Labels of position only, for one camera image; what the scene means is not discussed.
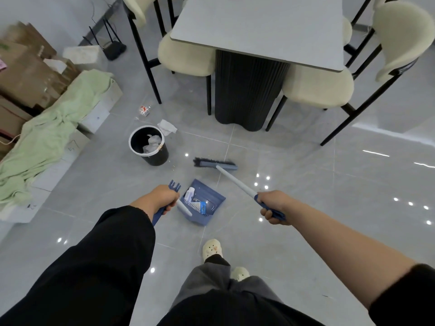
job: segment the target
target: black trash bin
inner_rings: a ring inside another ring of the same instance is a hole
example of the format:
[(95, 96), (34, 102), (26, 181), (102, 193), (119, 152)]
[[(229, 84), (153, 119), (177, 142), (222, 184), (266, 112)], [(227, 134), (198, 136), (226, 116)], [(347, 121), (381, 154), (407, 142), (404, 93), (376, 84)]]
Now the black trash bin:
[[(148, 135), (158, 135), (161, 137), (162, 142), (155, 151), (145, 153), (144, 146), (148, 145)], [(128, 140), (128, 145), (130, 146), (130, 149), (133, 151), (134, 154), (145, 159), (145, 161), (151, 166), (160, 166), (164, 164), (169, 158), (169, 152), (167, 151), (164, 142), (164, 135), (159, 128), (154, 127), (153, 125), (144, 125), (137, 128), (134, 132), (131, 133)]]

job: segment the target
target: left hand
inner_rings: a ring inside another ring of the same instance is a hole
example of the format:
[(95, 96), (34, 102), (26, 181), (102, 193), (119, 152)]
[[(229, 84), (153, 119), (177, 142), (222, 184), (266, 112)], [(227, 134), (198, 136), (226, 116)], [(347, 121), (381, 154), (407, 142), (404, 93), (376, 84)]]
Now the left hand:
[(165, 215), (175, 206), (177, 199), (180, 197), (178, 192), (171, 190), (167, 185), (159, 185), (150, 193), (140, 197), (130, 204), (130, 206), (142, 209), (148, 217), (152, 220), (153, 215), (166, 205), (166, 210), (163, 212)]

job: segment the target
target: tile floor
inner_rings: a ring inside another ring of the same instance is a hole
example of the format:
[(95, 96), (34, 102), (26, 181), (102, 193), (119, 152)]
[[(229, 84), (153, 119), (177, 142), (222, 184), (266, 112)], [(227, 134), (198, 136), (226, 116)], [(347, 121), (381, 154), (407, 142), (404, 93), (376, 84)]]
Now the tile floor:
[[(179, 13), (181, 2), (174, 2)], [(166, 0), (160, 6), (169, 28)], [(154, 10), (148, 15), (141, 34), (148, 57), (154, 58), (160, 33)], [(33, 221), (15, 225), (0, 245), (0, 314), (106, 209), (128, 204), (171, 179), (186, 190), (197, 178), (227, 199), (205, 228), (189, 223), (177, 209), (159, 221), (155, 272), (144, 275), (132, 325), (158, 323), (188, 273), (201, 263), (201, 246), (210, 238), (221, 241), (230, 263), (262, 276), (286, 304), (326, 325), (371, 323), (293, 228), (262, 222), (258, 206), (234, 184), (212, 169), (194, 168), (195, 156), (233, 160), (239, 165), (237, 177), (253, 189), (283, 190), (412, 258), (435, 264), (434, 47), (321, 148), (319, 142), (345, 119), (344, 111), (287, 103), (269, 133), (247, 132), (207, 116), (204, 78), (172, 75), (163, 66), (153, 69), (163, 100), (156, 104), (125, 14), (119, 10), (112, 19), (128, 45), (110, 64), (124, 96)], [(352, 41), (361, 38), (355, 32)], [(379, 56), (357, 79), (354, 106), (378, 87), (374, 77), (382, 62)], [(155, 105), (147, 122), (166, 119), (179, 129), (167, 137), (170, 158), (160, 167), (149, 166), (128, 148), (128, 136), (142, 125), (134, 117), (143, 103)]]

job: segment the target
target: right hand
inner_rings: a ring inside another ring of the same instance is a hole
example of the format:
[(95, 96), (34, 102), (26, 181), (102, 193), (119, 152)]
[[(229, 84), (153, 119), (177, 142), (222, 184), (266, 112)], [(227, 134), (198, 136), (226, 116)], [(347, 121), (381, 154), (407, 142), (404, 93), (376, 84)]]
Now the right hand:
[(302, 205), (302, 202), (296, 200), (282, 191), (275, 190), (269, 192), (258, 192), (258, 202), (264, 202), (269, 208), (278, 210), (285, 215), (285, 221), (280, 221), (272, 217), (272, 212), (262, 208), (260, 214), (269, 221), (270, 224), (292, 225), (292, 219), (295, 216), (296, 209)]

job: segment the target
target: foot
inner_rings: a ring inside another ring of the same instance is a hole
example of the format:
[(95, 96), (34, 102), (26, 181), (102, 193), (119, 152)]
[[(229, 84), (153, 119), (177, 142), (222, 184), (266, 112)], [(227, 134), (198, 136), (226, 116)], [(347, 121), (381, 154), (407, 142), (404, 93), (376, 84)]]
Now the foot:
[(219, 254), (223, 257), (220, 242), (216, 239), (211, 239), (207, 241), (204, 246), (202, 246), (202, 258), (204, 259), (204, 262), (207, 258), (214, 254)]
[(237, 266), (230, 275), (231, 279), (235, 279), (237, 281), (242, 281), (243, 279), (246, 279), (249, 277), (249, 272), (247, 269), (243, 268), (242, 266)]

